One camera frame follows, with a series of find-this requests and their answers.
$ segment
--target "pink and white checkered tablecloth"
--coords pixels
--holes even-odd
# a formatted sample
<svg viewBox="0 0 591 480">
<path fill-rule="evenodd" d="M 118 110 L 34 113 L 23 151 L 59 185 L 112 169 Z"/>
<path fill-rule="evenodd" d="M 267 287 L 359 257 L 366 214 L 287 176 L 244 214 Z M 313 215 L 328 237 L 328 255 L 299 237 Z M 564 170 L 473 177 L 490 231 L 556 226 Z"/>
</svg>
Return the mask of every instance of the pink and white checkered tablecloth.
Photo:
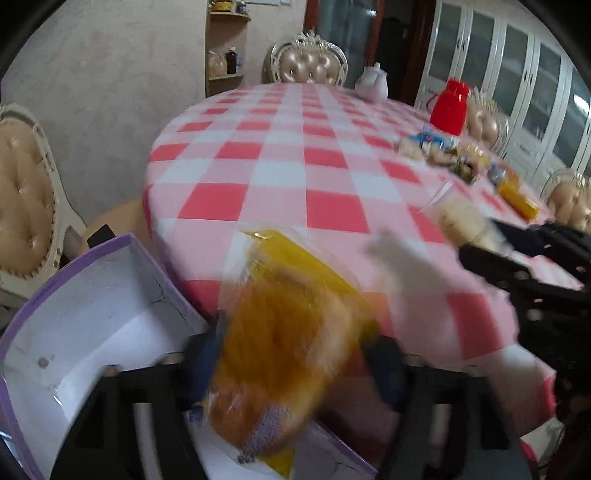
<svg viewBox="0 0 591 480">
<path fill-rule="evenodd" d="M 423 113 L 398 102 L 370 105 L 351 90 L 260 85 L 192 106 L 154 144 L 145 201 L 167 267 L 190 300 L 217 307 L 247 239 L 244 225 L 294 228 L 353 272 L 379 306 L 385 333 L 437 367 L 479 365 L 518 429 L 551 415 L 552 370 L 515 343 L 503 292 L 465 271 L 421 209 L 447 181 L 482 213 L 523 225 L 486 179 L 466 186 L 440 168 L 397 154 Z M 547 218 L 543 213 L 540 220 Z M 400 291 L 380 293 L 368 246 L 388 230 L 400 250 Z M 574 286 L 545 259 L 538 278 Z"/>
</svg>

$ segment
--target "chair backrest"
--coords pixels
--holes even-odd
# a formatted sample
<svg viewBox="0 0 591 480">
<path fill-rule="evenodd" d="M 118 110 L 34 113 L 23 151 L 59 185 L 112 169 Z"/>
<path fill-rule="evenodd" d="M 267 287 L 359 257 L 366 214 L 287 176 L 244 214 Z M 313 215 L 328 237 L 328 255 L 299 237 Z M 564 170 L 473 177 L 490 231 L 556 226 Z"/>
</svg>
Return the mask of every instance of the chair backrest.
<svg viewBox="0 0 591 480">
<path fill-rule="evenodd" d="M 343 51 L 312 31 L 278 42 L 271 51 L 270 63 L 275 83 L 342 85 L 348 72 Z"/>
<path fill-rule="evenodd" d="M 498 154 L 509 137 L 509 118 L 485 92 L 474 88 L 468 98 L 466 129 L 471 137 Z"/>
<path fill-rule="evenodd" d="M 569 168 L 557 170 L 544 185 L 541 198 L 556 221 L 591 233 L 591 183 L 584 175 Z"/>
<path fill-rule="evenodd" d="M 18 306 L 57 272 L 70 226 L 82 234 L 41 126 L 0 106 L 0 304 Z"/>
</svg>

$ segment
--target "white teapot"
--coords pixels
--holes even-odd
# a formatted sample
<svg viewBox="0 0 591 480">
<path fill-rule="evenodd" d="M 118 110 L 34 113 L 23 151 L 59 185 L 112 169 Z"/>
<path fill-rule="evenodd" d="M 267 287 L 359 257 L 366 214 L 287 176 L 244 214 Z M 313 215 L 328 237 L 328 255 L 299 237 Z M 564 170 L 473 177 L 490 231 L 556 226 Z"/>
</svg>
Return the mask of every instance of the white teapot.
<svg viewBox="0 0 591 480">
<path fill-rule="evenodd" d="M 368 102 L 377 103 L 388 98 L 388 73 L 380 69 L 379 63 L 365 67 L 363 75 L 355 83 L 355 93 Z"/>
</svg>

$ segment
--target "orange package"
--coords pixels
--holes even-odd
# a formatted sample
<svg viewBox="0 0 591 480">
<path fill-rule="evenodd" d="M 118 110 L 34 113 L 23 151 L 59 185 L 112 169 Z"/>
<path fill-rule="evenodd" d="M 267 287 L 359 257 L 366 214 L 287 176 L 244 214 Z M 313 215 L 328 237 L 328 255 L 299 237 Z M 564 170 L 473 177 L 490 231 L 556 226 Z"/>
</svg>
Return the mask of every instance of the orange package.
<svg viewBox="0 0 591 480">
<path fill-rule="evenodd" d="M 288 446 L 375 328 L 359 292 L 314 255 L 277 231 L 247 235 L 254 246 L 207 402 L 241 462 Z"/>
</svg>

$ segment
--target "brown bottle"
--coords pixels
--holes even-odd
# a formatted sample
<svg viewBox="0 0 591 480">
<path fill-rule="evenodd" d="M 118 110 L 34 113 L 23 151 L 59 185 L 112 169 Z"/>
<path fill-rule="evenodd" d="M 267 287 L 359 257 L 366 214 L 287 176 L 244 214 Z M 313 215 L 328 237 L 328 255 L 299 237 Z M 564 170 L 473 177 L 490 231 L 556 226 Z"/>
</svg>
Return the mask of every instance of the brown bottle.
<svg viewBox="0 0 591 480">
<path fill-rule="evenodd" d="M 236 48 L 230 47 L 230 51 L 226 53 L 226 61 L 228 63 L 228 73 L 236 73 Z"/>
</svg>

